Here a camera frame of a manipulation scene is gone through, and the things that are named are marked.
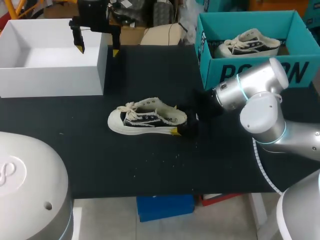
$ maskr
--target canvas sneaker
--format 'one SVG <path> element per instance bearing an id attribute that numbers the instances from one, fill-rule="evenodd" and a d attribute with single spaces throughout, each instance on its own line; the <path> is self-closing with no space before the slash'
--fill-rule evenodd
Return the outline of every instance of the canvas sneaker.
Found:
<path id="1" fill-rule="evenodd" d="M 216 58 L 252 58 L 276 56 L 281 43 L 277 39 L 263 36 L 256 29 L 250 29 L 233 40 L 226 40 L 216 49 Z"/>
<path id="2" fill-rule="evenodd" d="M 118 106 L 108 118 L 109 128 L 119 134 L 146 133 L 180 135 L 187 128 L 187 114 L 164 104 L 159 98 L 147 98 Z"/>

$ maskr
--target tiled floor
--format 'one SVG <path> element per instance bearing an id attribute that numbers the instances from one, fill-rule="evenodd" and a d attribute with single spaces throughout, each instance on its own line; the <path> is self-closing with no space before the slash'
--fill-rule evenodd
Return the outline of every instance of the tiled floor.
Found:
<path id="1" fill-rule="evenodd" d="M 267 211 L 278 198 L 275 193 L 264 195 Z M 74 207 L 81 210 L 81 223 L 79 237 L 73 240 L 257 239 L 246 195 L 197 206 L 192 214 L 143 223 L 139 221 L 135 197 L 79 199 Z"/>

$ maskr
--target white cardboard box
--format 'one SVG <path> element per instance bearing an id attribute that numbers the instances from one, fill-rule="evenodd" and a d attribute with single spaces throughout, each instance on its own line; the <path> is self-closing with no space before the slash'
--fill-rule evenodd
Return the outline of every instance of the white cardboard box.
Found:
<path id="1" fill-rule="evenodd" d="M 30 19 L 7 23 L 0 35 L 1 98 L 103 94 L 107 35 L 83 30 L 82 54 L 74 45 L 69 21 Z"/>

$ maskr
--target black tabletop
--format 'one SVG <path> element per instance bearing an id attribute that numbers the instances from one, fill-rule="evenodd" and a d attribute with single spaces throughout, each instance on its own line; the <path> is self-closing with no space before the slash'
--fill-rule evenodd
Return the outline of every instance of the black tabletop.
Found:
<path id="1" fill-rule="evenodd" d="M 107 125 L 117 106 L 159 97 L 182 103 L 202 81 L 193 46 L 128 46 L 108 60 L 104 96 L 4 98 L 0 131 L 49 144 L 65 163 L 74 198 L 272 192 L 261 174 L 239 111 L 200 124 L 196 139 L 164 134 L 121 135 Z M 287 89 L 288 120 L 320 123 L 313 87 Z M 282 191 L 320 162 L 259 149 L 267 174 Z"/>

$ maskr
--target teal box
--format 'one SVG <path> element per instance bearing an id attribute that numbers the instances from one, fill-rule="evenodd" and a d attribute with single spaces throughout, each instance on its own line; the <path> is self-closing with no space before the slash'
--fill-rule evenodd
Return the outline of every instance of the teal box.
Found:
<path id="1" fill-rule="evenodd" d="M 257 28 L 264 36 L 278 39 L 289 55 L 276 58 L 285 69 L 290 88 L 308 87 L 320 65 L 320 47 L 296 11 L 210 12 L 198 17 L 195 52 L 206 90 L 254 65 L 268 60 L 266 56 L 212 58 L 210 45 L 234 39 Z"/>
<path id="2" fill-rule="evenodd" d="M 208 13 L 228 12 L 232 8 L 232 0 L 203 0 L 203 6 Z"/>
<path id="3" fill-rule="evenodd" d="M 205 0 L 195 0 L 198 4 L 203 5 L 205 3 Z"/>
<path id="4" fill-rule="evenodd" d="M 309 0 L 303 19 L 308 29 L 320 27 L 320 0 Z"/>

